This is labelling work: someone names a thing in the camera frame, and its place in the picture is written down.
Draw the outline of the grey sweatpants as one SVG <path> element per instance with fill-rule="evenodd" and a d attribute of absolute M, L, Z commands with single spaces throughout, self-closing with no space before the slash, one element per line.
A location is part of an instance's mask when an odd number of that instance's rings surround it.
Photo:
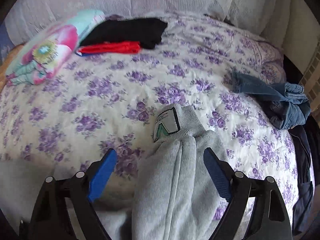
<path fill-rule="evenodd" d="M 138 166 L 130 206 L 93 202 L 93 209 L 110 239 L 208 239 L 215 229 L 217 190 L 204 165 L 211 147 L 218 156 L 225 150 L 216 133 L 205 130 L 191 106 L 165 106 L 157 116 L 153 149 Z M 1 198 L 16 207 L 25 204 L 32 216 L 45 179 L 45 169 L 22 160 L 1 163 Z M 76 234 L 81 231 L 73 204 L 67 211 Z M 1 239 L 20 239 L 1 216 Z"/>

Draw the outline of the dark navy garment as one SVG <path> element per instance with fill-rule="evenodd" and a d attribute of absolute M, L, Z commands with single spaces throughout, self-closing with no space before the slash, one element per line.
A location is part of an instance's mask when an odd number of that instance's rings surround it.
<path fill-rule="evenodd" d="M 299 198 L 293 206 L 292 234 L 302 233 L 307 226 L 313 202 L 313 183 L 310 176 L 311 152 L 303 126 L 289 129 L 296 155 Z"/>

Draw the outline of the blue denim jeans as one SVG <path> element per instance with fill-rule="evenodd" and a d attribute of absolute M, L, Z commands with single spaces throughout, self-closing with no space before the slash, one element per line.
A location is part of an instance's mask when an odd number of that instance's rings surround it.
<path fill-rule="evenodd" d="M 279 130 L 305 124 L 311 113 L 304 87 L 298 84 L 266 84 L 256 77 L 233 71 L 232 91 L 255 98 L 270 123 Z"/>

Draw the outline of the purple floral bedspread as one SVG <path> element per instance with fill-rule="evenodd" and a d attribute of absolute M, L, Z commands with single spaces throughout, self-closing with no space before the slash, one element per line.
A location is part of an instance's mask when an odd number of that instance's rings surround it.
<path fill-rule="evenodd" d="M 232 71 L 285 80 L 282 52 L 262 37 L 206 16 L 164 14 L 162 41 L 136 55 L 73 55 L 56 77 L 1 93 L 1 164 L 29 161 L 63 173 L 86 170 L 109 148 L 118 162 L 105 198 L 133 197 L 138 162 L 153 143 L 157 112 L 192 106 L 216 132 L 231 167 L 273 176 L 292 211 L 299 198 L 295 148 L 259 104 L 232 92 Z"/>

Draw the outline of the checked beige curtain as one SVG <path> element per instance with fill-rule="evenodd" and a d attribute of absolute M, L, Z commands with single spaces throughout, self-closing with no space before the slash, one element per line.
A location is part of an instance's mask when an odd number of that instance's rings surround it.
<path fill-rule="evenodd" d="M 311 115 L 319 124 L 320 115 L 320 44 L 319 38 L 317 46 L 306 71 L 300 80 L 300 85 L 304 86 L 304 93 L 310 101 Z"/>

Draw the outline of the colourful folded quilt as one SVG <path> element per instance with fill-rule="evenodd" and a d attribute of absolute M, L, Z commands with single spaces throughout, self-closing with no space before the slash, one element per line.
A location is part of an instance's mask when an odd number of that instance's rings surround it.
<path fill-rule="evenodd" d="M 81 41 L 104 20 L 103 11 L 88 9 L 48 26 L 27 42 L 8 65 L 7 85 L 39 85 L 54 77 Z"/>

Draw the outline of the blue folded garment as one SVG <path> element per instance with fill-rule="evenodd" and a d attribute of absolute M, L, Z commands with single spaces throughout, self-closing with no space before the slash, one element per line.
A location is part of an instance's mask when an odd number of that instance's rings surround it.
<path fill-rule="evenodd" d="M 88 53 L 82 53 L 82 52 L 80 52 L 80 51 L 76 51 L 75 54 L 78 55 L 78 56 L 80 56 L 80 57 L 90 56 L 90 54 L 88 54 Z"/>

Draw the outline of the red folded garment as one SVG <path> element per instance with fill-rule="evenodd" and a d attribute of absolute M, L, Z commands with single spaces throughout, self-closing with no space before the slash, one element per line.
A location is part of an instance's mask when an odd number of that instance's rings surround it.
<path fill-rule="evenodd" d="M 81 46 L 76 51 L 91 55 L 104 53 L 136 54 L 140 51 L 140 43 L 136 41 L 124 41 L 116 43 L 104 42 L 100 44 Z"/>

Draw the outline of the black folded garment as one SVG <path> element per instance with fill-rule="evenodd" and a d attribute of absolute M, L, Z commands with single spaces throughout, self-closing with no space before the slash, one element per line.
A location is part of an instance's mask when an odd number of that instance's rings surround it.
<path fill-rule="evenodd" d="M 152 50 L 162 41 L 168 24 L 158 18 L 136 18 L 133 20 L 106 20 L 97 25 L 80 46 L 136 41 L 144 49 Z"/>

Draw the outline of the white pillow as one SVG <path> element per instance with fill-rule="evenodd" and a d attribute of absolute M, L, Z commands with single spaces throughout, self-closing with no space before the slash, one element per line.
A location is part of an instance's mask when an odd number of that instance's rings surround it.
<path fill-rule="evenodd" d="M 151 11 L 189 11 L 212 16 L 281 46 L 291 0 L 17 0 L 4 24 L 14 44 L 26 42 L 51 23 L 82 9 L 140 16 Z"/>

